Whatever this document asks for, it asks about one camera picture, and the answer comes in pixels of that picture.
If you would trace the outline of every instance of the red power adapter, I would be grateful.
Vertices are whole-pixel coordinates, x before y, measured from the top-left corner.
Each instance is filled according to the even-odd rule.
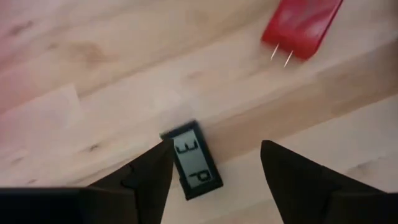
[[[304,60],[314,55],[343,0],[282,0],[261,40]]]

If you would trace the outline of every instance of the black device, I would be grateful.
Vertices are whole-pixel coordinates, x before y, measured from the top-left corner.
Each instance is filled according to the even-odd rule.
[[[272,141],[263,141],[267,183],[286,224],[398,223],[398,194],[339,174]]]
[[[196,121],[161,134],[160,137],[174,140],[175,166],[187,200],[223,186],[205,137]]]
[[[160,224],[173,151],[164,140],[83,188],[0,189],[1,223]]]

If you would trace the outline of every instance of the red plug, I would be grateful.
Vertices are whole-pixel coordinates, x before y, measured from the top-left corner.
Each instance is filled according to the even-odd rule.
[[[314,55],[343,0],[282,0],[261,40],[307,60]]]

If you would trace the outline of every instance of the digital display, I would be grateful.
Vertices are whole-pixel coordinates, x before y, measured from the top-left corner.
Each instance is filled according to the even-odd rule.
[[[175,166],[187,200],[223,186],[196,121],[162,134],[161,138],[174,140]]]
[[[194,188],[210,181],[210,169],[193,130],[173,139],[175,152],[190,187]]]

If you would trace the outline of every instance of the wooden floor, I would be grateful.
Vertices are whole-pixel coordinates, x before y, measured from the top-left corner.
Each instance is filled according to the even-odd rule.
[[[271,139],[398,191],[398,1],[345,0],[303,63],[259,39],[278,0],[0,1],[0,185],[88,185],[197,119],[224,187],[164,223],[281,223]]]

